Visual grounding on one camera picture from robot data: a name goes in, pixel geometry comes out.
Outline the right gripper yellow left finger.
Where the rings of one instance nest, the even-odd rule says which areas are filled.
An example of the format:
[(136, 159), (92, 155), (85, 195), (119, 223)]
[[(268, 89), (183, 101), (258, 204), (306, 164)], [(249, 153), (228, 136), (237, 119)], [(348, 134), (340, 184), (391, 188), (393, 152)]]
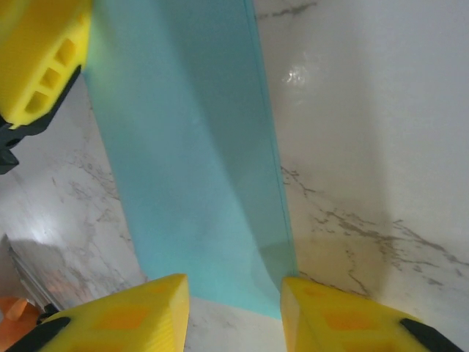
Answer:
[(172, 274), (53, 313), (9, 351), (183, 351), (188, 278)]

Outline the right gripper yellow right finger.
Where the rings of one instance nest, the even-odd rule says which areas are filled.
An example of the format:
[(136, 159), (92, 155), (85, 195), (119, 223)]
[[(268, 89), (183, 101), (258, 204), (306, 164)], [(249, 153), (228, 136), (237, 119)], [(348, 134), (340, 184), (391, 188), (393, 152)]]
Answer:
[(288, 351), (459, 351), (412, 315), (352, 293), (288, 276), (281, 283)]

